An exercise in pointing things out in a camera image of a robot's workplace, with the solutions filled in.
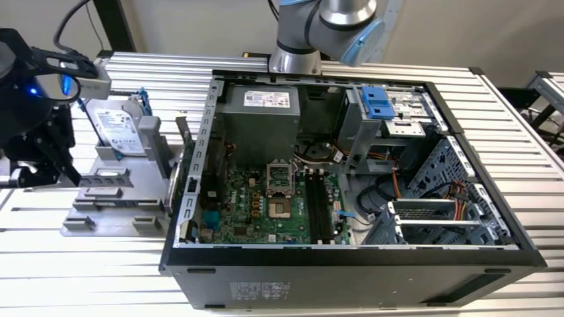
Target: barcode sticker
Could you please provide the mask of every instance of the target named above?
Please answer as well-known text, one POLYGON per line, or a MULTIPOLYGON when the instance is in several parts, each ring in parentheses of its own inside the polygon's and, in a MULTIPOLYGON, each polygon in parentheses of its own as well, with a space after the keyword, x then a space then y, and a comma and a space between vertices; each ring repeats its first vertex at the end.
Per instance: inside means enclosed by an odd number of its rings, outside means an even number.
POLYGON ((248 91, 246 92, 247 107, 290 108, 288 92, 248 91))
POLYGON ((340 163, 342 160, 343 160, 343 152, 338 150, 334 156, 334 161, 340 163))

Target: ram slot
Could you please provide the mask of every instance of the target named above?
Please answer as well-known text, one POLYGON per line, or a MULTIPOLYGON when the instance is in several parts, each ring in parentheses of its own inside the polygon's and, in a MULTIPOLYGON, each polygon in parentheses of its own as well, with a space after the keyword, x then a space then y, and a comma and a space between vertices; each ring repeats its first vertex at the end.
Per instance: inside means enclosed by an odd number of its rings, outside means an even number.
POLYGON ((332 239, 332 224, 327 205, 327 190, 323 174, 310 174, 306 176, 306 199, 308 203, 310 235, 311 243, 322 241, 330 243, 332 239))

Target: aluminum extrusion table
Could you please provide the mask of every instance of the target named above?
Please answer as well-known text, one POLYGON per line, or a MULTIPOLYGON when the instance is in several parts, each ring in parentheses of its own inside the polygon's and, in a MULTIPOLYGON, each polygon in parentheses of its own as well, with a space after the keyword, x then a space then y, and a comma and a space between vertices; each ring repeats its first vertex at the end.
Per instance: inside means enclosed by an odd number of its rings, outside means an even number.
MULTIPOLYGON (((267 60, 115 53, 106 65, 118 91, 150 92, 162 134, 180 143, 175 124, 186 116, 198 134, 214 69, 266 71, 267 60)), ((452 109, 486 168, 548 263, 548 269, 466 307, 419 310, 256 310, 218 314, 264 316, 563 316, 564 164, 532 131, 484 75, 467 68, 324 62, 326 75, 432 81, 452 109)), ((75 166, 87 172, 96 136, 86 115, 74 111, 75 166)), ((3 316, 199 314, 170 277, 158 273, 162 238, 63 237, 59 228, 76 189, 0 191, 0 310, 3 316)))

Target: blue drive latch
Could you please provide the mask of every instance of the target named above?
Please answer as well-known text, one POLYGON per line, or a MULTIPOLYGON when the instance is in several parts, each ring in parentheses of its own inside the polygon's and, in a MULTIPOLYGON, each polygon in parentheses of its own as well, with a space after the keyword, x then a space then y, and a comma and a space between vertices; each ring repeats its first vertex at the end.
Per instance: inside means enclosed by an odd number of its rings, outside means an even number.
POLYGON ((364 105, 371 119, 392 120, 396 116, 390 104, 388 94, 382 87, 363 87, 360 89, 364 105))

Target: blue plastic tab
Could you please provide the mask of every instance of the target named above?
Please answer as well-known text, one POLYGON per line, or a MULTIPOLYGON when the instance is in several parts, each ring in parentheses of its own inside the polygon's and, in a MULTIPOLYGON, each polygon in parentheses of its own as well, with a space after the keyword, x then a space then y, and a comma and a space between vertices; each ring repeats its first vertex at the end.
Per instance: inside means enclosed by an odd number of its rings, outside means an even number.
POLYGON ((204 212, 204 223, 206 227, 218 231, 220 229, 220 212, 219 211, 206 211, 204 212))
POLYGON ((390 104, 386 90, 382 87, 363 87, 360 90, 363 102, 368 108, 368 117, 383 120, 394 119, 396 113, 390 104))
POLYGON ((339 210, 336 213, 340 214, 340 215, 343 215, 343 216, 346 216, 346 217, 355 218, 355 214, 354 213, 348 213, 347 211, 339 210))

